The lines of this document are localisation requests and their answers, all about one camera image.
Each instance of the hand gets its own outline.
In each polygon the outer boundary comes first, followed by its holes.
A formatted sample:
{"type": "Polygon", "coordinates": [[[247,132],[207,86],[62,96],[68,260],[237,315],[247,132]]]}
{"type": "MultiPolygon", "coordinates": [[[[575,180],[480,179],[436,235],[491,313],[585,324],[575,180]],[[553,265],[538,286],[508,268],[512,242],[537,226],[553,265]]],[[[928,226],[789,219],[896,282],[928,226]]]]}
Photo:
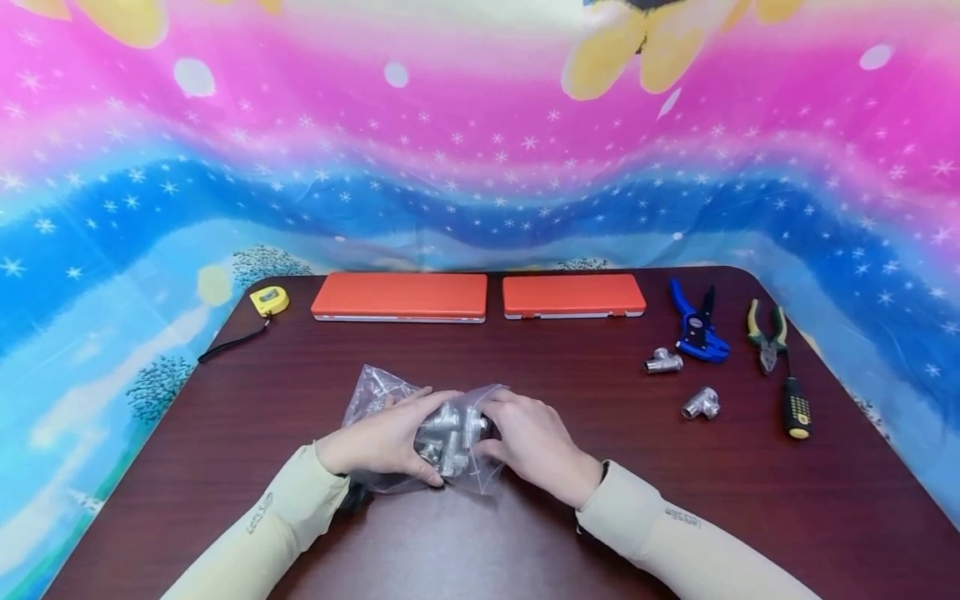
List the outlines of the hand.
{"type": "Polygon", "coordinates": [[[442,486],[440,474],[414,451],[414,436],[430,413],[461,393],[432,392],[426,387],[402,400],[388,396],[379,413],[317,440],[314,449],[320,464],[336,474],[404,473],[433,487],[442,486]]]}
{"type": "Polygon", "coordinates": [[[473,450],[495,458],[521,478],[580,510],[600,485],[603,466],[578,448],[553,408],[500,389],[480,405],[502,440],[484,440],[473,450]]]}

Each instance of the clear plastic bag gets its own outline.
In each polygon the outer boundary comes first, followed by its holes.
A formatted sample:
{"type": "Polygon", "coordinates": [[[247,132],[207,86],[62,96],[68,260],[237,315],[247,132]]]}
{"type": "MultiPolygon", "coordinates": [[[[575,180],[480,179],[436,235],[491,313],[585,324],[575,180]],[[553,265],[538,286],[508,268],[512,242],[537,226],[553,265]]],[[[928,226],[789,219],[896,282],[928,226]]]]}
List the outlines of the clear plastic bag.
{"type": "MultiPolygon", "coordinates": [[[[492,435],[492,421],[480,414],[479,403],[494,390],[494,384],[457,396],[423,422],[414,438],[414,449],[444,480],[469,492],[488,495],[496,488],[503,465],[475,454],[473,445],[492,435]]],[[[394,374],[364,365],[344,415],[343,427],[383,410],[387,398],[402,400],[420,388],[394,374]]],[[[358,471],[350,475],[371,491],[401,493],[422,490],[426,484],[402,473],[358,471]]]]}

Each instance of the pliers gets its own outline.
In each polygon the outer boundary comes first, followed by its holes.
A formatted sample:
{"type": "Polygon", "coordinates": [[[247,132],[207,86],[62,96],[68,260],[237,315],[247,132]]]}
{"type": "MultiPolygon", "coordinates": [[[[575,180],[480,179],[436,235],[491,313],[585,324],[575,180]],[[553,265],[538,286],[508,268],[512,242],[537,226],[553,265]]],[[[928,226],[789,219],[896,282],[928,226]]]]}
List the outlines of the pliers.
{"type": "Polygon", "coordinates": [[[713,313],[713,286],[704,294],[704,303],[700,309],[694,308],[680,289],[677,279],[670,279],[670,297],[681,315],[680,340],[677,349],[705,360],[709,363],[722,363],[730,356],[730,345],[716,335],[711,315],[713,313]]]}
{"type": "Polygon", "coordinates": [[[756,309],[759,305],[760,300],[756,298],[750,302],[750,311],[747,312],[747,331],[750,341],[760,348],[760,368],[763,369],[763,374],[769,375],[777,365],[777,355],[786,351],[786,316],[783,314],[782,306],[774,308],[774,324],[777,326],[777,332],[773,338],[768,338],[756,325],[756,309]]]}

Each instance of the arm sleeve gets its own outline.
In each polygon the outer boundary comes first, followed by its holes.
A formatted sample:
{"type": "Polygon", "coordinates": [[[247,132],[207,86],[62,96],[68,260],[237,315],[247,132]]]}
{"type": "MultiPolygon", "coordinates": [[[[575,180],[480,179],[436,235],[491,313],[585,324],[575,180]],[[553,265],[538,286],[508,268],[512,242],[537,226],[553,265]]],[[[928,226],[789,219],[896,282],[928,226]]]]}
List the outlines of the arm sleeve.
{"type": "Polygon", "coordinates": [[[297,556],[326,533],[347,491],[346,477],[327,472],[312,445],[301,447],[161,600],[265,600],[297,556]]]}
{"type": "Polygon", "coordinates": [[[656,488],[617,463],[608,463],[606,477],[577,520],[683,600],[818,598],[753,548],[666,502],[656,488]]]}

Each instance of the metal tee fitting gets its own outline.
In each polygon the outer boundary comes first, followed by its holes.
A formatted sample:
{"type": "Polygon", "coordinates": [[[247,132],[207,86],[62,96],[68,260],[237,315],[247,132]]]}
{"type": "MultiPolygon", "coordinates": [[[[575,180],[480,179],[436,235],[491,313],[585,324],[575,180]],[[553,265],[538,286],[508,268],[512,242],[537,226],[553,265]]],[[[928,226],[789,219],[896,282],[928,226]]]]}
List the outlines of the metal tee fitting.
{"type": "Polygon", "coordinates": [[[451,431],[446,436],[444,458],[440,462],[440,476],[444,479],[458,476],[469,463],[469,456],[460,447],[460,432],[451,431]]]}
{"type": "Polygon", "coordinates": [[[420,425],[420,429],[429,432],[446,432],[460,427],[460,413],[457,409],[445,402],[435,410],[427,420],[420,425]]]}
{"type": "Polygon", "coordinates": [[[416,440],[414,449],[417,454],[430,464],[430,467],[440,468],[440,462],[444,456],[444,443],[439,440],[416,440]]]}
{"type": "Polygon", "coordinates": [[[643,363],[643,369],[648,375],[659,372],[679,371],[684,367],[684,360],[678,354],[671,354],[666,348],[654,350],[654,357],[643,363]]]}
{"type": "Polygon", "coordinates": [[[490,431],[490,421],[475,406],[467,408],[464,417],[464,450],[470,450],[490,431]]]}
{"type": "Polygon", "coordinates": [[[713,391],[713,388],[704,388],[697,395],[692,397],[680,413],[687,420],[694,420],[697,415],[703,415],[708,420],[712,420],[720,412],[720,396],[713,391]]]}

